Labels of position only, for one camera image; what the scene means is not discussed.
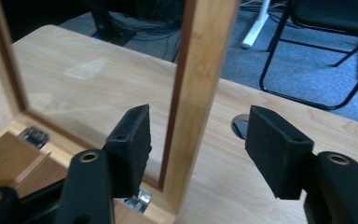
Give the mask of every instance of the wooden table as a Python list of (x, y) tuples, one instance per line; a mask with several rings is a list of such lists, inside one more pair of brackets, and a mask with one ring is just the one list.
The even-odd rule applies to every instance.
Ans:
[[(24, 82), (31, 80), (30, 83), (34, 83), (34, 86), (29, 83), (25, 86), (28, 85), (27, 91), (31, 93), (29, 97), (34, 97), (31, 101), (34, 101), (35, 109), (39, 108), (46, 114), (49, 113), (55, 121), (69, 125), (62, 114), (69, 113), (67, 109), (77, 105), (75, 114), (83, 122), (79, 127), (86, 127), (114, 117), (120, 118), (122, 115), (115, 115), (116, 106), (122, 105), (120, 110), (124, 110), (147, 98), (151, 102), (152, 126), (154, 122), (157, 123), (156, 128), (152, 129), (152, 138), (156, 136), (157, 139), (152, 141), (157, 145), (158, 141), (161, 141), (160, 144), (164, 141), (163, 127), (169, 113), (174, 64), (107, 43), (95, 44), (89, 37), (53, 26), (40, 28), (13, 46), (21, 73), (29, 78)], [(62, 71), (66, 71), (67, 76), (56, 77), (58, 74), (65, 75)], [(36, 92), (42, 90), (40, 88), (56, 88), (55, 94), (62, 96), (61, 89), (58, 88), (61, 87), (59, 82), (56, 85), (47, 84), (41, 77), (68, 78), (83, 75), (85, 77), (72, 77), (77, 82), (69, 83), (73, 87), (71, 92), (81, 92), (82, 82), (95, 78), (92, 74), (99, 78), (99, 86), (88, 90), (89, 94), (75, 96), (81, 99), (88, 99), (94, 93), (110, 96), (92, 107), (83, 106), (81, 102), (74, 102), (74, 105), (57, 103), (52, 99), (60, 98)], [(109, 84), (110, 78), (120, 81), (120, 85)], [(139, 85), (145, 86), (147, 91), (134, 90), (133, 95), (131, 91), (126, 91), (133, 99), (132, 102), (113, 97), (116, 95), (110, 91), (113, 88), (107, 89), (109, 85), (124, 88), (119, 91)], [(274, 199), (267, 183), (244, 150), (243, 140), (231, 131), (232, 119), (239, 114), (249, 113), (251, 105), (267, 107), (289, 120), (315, 141), (315, 153), (331, 150), (358, 161), (358, 122), (221, 79), (186, 202), (176, 219), (177, 223), (306, 223), (302, 202)], [(113, 109), (114, 116), (101, 119), (104, 110), (110, 109)], [(7, 111), (0, 89), (0, 127), (12, 119)], [(99, 117), (85, 120), (83, 116), (91, 113), (90, 111), (99, 114)], [(91, 134), (98, 142), (104, 133), (98, 133), (97, 130), (95, 128), (84, 133)]]

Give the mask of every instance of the metal hinge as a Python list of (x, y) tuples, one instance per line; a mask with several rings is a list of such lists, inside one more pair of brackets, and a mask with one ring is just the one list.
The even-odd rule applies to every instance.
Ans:
[(38, 130), (34, 126), (26, 128), (20, 134), (20, 138), (38, 149), (42, 148), (49, 141), (48, 134)]
[(129, 208), (140, 213), (145, 212), (151, 200), (152, 200), (151, 192), (143, 188), (139, 190), (138, 197), (132, 197), (129, 199), (119, 199), (119, 201), (125, 203)]

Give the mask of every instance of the black cable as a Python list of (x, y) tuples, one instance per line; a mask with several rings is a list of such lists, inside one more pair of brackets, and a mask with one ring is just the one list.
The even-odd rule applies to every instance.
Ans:
[(81, 2), (85, 3), (89, 7), (92, 8), (92, 10), (100, 13), (101, 15), (104, 15), (110, 19), (110, 21), (116, 26), (117, 30), (121, 33), (126, 32), (145, 32), (150, 35), (166, 35), (172, 31), (178, 30), (181, 27), (180, 21), (173, 21), (169, 24), (160, 25), (160, 26), (134, 26), (129, 25), (124, 21), (121, 21), (114, 16), (112, 16), (109, 11), (99, 5), (98, 3), (93, 2), (92, 0), (80, 0)]
[(179, 43), (179, 40), (182, 38), (182, 32), (179, 34), (178, 38), (176, 39), (176, 43), (175, 43), (175, 46), (173, 47), (173, 54), (172, 54), (172, 58), (171, 58), (171, 62), (174, 63), (175, 60), (176, 60), (176, 57), (178, 56), (178, 53), (179, 53), (179, 48), (180, 48), (180, 45), (178, 46), (178, 43)]
[(161, 38), (155, 38), (155, 39), (137, 39), (137, 38), (132, 38), (131, 40), (135, 40), (135, 41), (144, 41), (144, 42), (148, 42), (148, 41), (158, 41), (158, 40), (162, 40), (162, 39), (165, 39), (165, 38), (169, 38), (172, 33), (174, 32), (171, 32), (170, 34), (164, 36), (164, 37), (161, 37)]
[[(254, 13), (259, 13), (260, 12), (260, 8), (248, 8), (248, 7), (241, 7), (240, 8), (241, 11), (248, 11), (248, 12), (254, 12)], [(281, 17), (280, 16), (277, 16), (275, 14), (272, 14), (272, 13), (282, 13), (281, 10), (279, 9), (273, 9), (273, 8), (270, 8), (268, 10), (268, 15), (269, 17), (271, 18), (272, 21), (276, 22), (276, 23), (279, 23), (279, 21), (281, 20)], [(287, 21), (285, 26), (287, 27), (291, 27), (291, 28), (295, 28), (295, 29), (303, 29), (302, 27), (299, 27), (297, 25), (295, 25), (293, 22), (291, 21)]]
[(94, 20), (92, 18), (92, 16), (89, 16), (89, 17), (76, 17), (76, 18), (73, 18), (72, 20), (88, 20), (88, 21), (91, 21), (91, 20)]
[(165, 52), (164, 52), (164, 54), (162, 55), (162, 58), (161, 58), (162, 60), (165, 58), (165, 55), (167, 55), (168, 47), (170, 46), (170, 45), (169, 45), (170, 37), (171, 37), (171, 35), (168, 36), (168, 38), (166, 39), (166, 42), (165, 42)]
[(156, 13), (156, 9), (157, 9), (157, 6), (158, 6), (159, 1), (160, 1), (160, 0), (157, 0), (155, 6), (154, 6), (154, 8), (153, 8), (152, 19), (154, 18), (154, 15), (155, 15), (155, 13)]

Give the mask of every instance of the chair leg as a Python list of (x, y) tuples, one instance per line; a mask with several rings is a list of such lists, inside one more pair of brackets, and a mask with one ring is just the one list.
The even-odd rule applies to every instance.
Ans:
[(261, 77), (259, 79), (259, 86), (260, 86), (260, 89), (262, 91), (268, 91), (267, 88), (264, 86), (264, 79), (266, 77), (267, 71), (269, 70), (269, 65), (271, 64), (272, 57), (274, 56), (274, 53), (275, 53), (275, 49), (277, 48), (278, 42), (279, 42), (279, 40), (281, 38), (284, 25), (286, 24), (287, 20), (289, 19), (289, 11), (290, 11), (290, 8), (287, 8), (283, 12), (281, 21), (278, 24), (277, 30), (275, 32), (275, 35), (272, 37), (272, 40), (271, 40), (271, 42), (269, 44), (269, 47), (268, 47), (269, 55), (267, 57), (266, 64), (264, 65), (263, 72), (262, 72)]
[(345, 57), (343, 57), (341, 60), (339, 60), (339, 62), (335, 63), (333, 66), (338, 67), (340, 64), (345, 62), (347, 59), (349, 59), (356, 52), (358, 52), (358, 46), (355, 49), (353, 49), (350, 53), (348, 53)]
[(289, 19), (291, 4), (292, 4), (292, 1), (289, 1), (287, 3), (287, 6), (284, 9), (281, 20), (278, 24), (277, 30), (275, 31), (274, 36), (271, 38), (271, 41), (269, 42), (267, 52), (271, 52), (272, 48), (274, 48), (273, 46), (276, 45), (278, 43), (279, 39), (281, 38), (282, 30), (283, 30), (284, 26), (286, 25), (287, 20)]
[(358, 92), (358, 82), (357, 84), (353, 87), (353, 89), (351, 90), (351, 92), (348, 94), (347, 98), (345, 98), (345, 100), (339, 104), (339, 105), (335, 105), (335, 106), (329, 106), (328, 110), (332, 110), (332, 109), (338, 109), (341, 108), (342, 106), (346, 105), (351, 98), (354, 96), (354, 94)]

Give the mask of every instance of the gray carpet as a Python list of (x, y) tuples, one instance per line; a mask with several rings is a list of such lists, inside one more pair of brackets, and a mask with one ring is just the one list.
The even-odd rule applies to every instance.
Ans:
[[(259, 90), (258, 80), (268, 56), (266, 49), (277, 23), (268, 19), (253, 47), (242, 49), (241, 41), (256, 16), (257, 14), (253, 12), (240, 11), (228, 45), (221, 77)], [(140, 22), (124, 17), (122, 19)], [(62, 27), (84, 35), (91, 35), (95, 32), (90, 14), (68, 21)], [(290, 27), (285, 29), (283, 36), (341, 49), (352, 49), (358, 44), (358, 38), (355, 37)], [(160, 36), (139, 33), (124, 47), (171, 61), (176, 46), (180, 43), (179, 38), (179, 31)], [(331, 66), (342, 56), (335, 52), (281, 43), (272, 61), (265, 84), (271, 90), (282, 91), (306, 100), (325, 104), (340, 103), (358, 78), (358, 54), (348, 59), (339, 68)], [(331, 113), (358, 121), (358, 92), (349, 104)]]

